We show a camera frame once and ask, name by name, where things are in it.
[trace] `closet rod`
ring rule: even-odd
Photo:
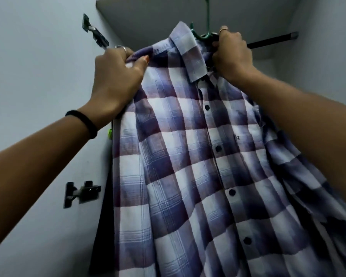
[[[262,40],[259,42],[250,43],[247,45],[247,47],[249,49],[260,48],[262,46],[269,46],[269,45],[273,45],[275,43],[285,42],[285,41],[289,41],[289,40],[296,40],[298,37],[299,37],[299,32],[293,32],[293,33],[289,33],[286,35],[270,38],[267,40]]]

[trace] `shirt collar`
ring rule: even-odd
[[[200,47],[190,28],[185,23],[179,22],[169,38],[182,56],[190,82],[194,82],[208,73]]]

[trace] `hanger hook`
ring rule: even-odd
[[[208,39],[210,37],[210,34],[211,34],[210,33],[210,1],[205,0],[205,2],[206,2],[206,9],[207,9],[207,13],[206,13],[206,29],[208,31],[207,34],[203,37],[198,35],[198,33],[195,32],[194,23],[191,23],[191,25],[190,25],[192,34],[194,34],[196,39],[199,39],[201,41]]]

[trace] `dark button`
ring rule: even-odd
[[[244,238],[244,243],[245,243],[246,245],[250,245],[250,244],[252,243],[251,238],[250,238],[250,237],[245,237],[245,238]]]
[[[230,189],[230,196],[235,196],[236,195],[236,191],[234,189]]]

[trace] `purple plaid shirt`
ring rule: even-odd
[[[114,121],[118,276],[345,276],[346,205],[179,23]]]

